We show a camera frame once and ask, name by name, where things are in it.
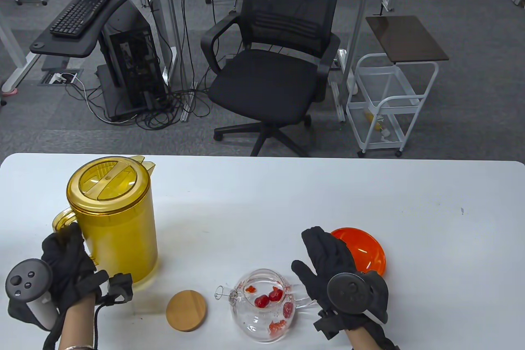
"yellow pitcher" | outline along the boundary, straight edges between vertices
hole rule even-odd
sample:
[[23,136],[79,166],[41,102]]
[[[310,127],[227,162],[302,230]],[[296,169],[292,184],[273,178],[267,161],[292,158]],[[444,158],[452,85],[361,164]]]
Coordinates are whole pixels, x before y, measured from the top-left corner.
[[103,157],[79,168],[69,180],[70,208],[53,229],[77,221],[91,257],[111,276],[131,273],[133,283],[155,268],[158,252],[150,174],[144,156]]

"orange plate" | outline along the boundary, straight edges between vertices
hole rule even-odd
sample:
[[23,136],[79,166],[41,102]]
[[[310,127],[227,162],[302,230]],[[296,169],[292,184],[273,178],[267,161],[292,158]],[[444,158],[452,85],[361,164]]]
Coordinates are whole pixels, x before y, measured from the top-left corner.
[[358,271],[377,271],[383,276],[386,257],[383,248],[373,236],[357,228],[339,228],[332,235],[343,240],[354,256]]

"red date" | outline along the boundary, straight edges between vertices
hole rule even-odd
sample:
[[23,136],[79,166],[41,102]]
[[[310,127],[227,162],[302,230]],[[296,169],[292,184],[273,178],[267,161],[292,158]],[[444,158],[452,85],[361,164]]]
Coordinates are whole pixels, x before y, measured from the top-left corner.
[[258,296],[257,298],[255,298],[255,306],[256,307],[259,307],[260,309],[264,309],[265,307],[268,306],[268,304],[270,303],[270,298],[268,298],[267,295],[261,295],[261,296]]
[[270,301],[272,302],[278,302],[283,297],[283,290],[280,288],[273,286],[274,290],[268,294],[268,297],[270,298]]
[[290,318],[293,312],[294,304],[291,302],[285,302],[285,305],[283,306],[283,315],[285,316],[285,318]]
[[274,323],[273,321],[270,323],[270,336],[277,336],[279,331],[286,327],[286,320],[281,320],[278,323]]

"gray carpet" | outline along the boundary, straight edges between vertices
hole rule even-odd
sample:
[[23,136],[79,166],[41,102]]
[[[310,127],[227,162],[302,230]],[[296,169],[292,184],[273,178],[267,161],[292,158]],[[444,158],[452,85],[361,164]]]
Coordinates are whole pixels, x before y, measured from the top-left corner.
[[[0,0],[0,7],[26,48],[67,1],[49,0],[47,7],[19,7],[13,0]],[[233,0],[216,3],[221,18]],[[341,37],[343,46],[351,29],[345,21],[355,18],[357,5],[357,0],[338,2],[333,31]],[[367,13],[378,10],[379,1],[372,0]],[[441,64],[403,158],[523,161],[525,148],[520,141],[525,138],[525,114],[521,110],[525,102],[525,10],[510,0],[400,0],[395,14],[418,16],[450,56],[450,61]],[[199,38],[212,25],[211,7],[204,0],[187,0],[187,19],[195,74],[200,79],[206,63]],[[239,42],[238,32],[228,31],[221,39],[220,55],[235,53]],[[365,26],[358,55],[380,49]],[[81,79],[87,88],[93,88],[98,86],[94,71],[101,63],[103,57],[95,50],[86,59],[72,59],[70,66],[84,68]],[[40,68],[41,62],[19,85],[19,93],[7,97],[8,105],[0,109],[0,161],[15,152],[247,156],[255,142],[255,135],[227,136],[215,142],[213,128],[248,121],[217,106],[212,106],[207,117],[192,115],[187,123],[157,132],[104,124],[63,87],[37,86],[43,76]],[[2,48],[0,74],[6,78],[13,69]],[[428,70],[411,69],[407,74],[416,90],[428,78]],[[340,72],[333,72],[330,78],[340,79]],[[205,106],[199,104],[197,112],[204,114]],[[352,130],[348,123],[337,122],[329,93],[326,101],[313,105],[310,112],[311,130],[291,126],[284,131],[312,156],[356,157],[358,145]],[[406,128],[408,121],[402,117],[402,126]],[[260,154],[293,155],[273,140],[265,143]],[[367,156],[393,158],[393,151],[370,151]]]

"chair seat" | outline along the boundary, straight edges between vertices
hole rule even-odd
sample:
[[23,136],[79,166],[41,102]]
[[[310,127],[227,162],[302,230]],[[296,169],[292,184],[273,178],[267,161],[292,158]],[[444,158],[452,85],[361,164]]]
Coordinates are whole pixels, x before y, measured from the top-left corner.
[[214,103],[265,123],[299,123],[316,87],[317,66],[267,50],[244,50],[229,61],[208,91]]

